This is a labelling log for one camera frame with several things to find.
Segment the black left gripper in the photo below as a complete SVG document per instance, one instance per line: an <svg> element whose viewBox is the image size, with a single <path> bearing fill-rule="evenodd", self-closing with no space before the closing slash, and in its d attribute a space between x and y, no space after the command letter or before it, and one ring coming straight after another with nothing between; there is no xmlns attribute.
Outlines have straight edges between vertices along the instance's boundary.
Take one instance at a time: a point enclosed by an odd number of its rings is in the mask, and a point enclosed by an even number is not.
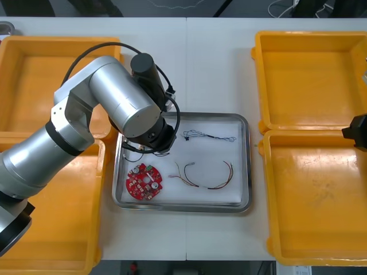
<svg viewBox="0 0 367 275"><path fill-rule="evenodd" d="M164 118L159 118L143 135L142 144L155 152L167 151L174 140L174 128Z"/></svg>

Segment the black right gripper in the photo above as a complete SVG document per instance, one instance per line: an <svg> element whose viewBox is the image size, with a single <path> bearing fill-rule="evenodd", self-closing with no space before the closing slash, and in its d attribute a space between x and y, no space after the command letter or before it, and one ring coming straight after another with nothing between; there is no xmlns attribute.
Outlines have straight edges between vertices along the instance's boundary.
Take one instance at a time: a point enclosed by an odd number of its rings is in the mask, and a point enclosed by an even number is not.
<svg viewBox="0 0 367 275"><path fill-rule="evenodd" d="M355 148L366 151L367 149L367 115L355 116L350 125L342 129L342 134L345 139L354 140Z"/></svg>

